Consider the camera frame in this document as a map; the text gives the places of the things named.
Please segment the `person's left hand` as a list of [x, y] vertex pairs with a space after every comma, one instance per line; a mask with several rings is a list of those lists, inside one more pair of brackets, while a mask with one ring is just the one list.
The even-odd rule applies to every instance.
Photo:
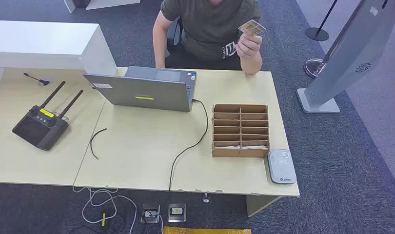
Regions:
[[260, 57], [261, 44], [261, 36], [243, 33], [235, 48], [240, 58], [254, 59]]

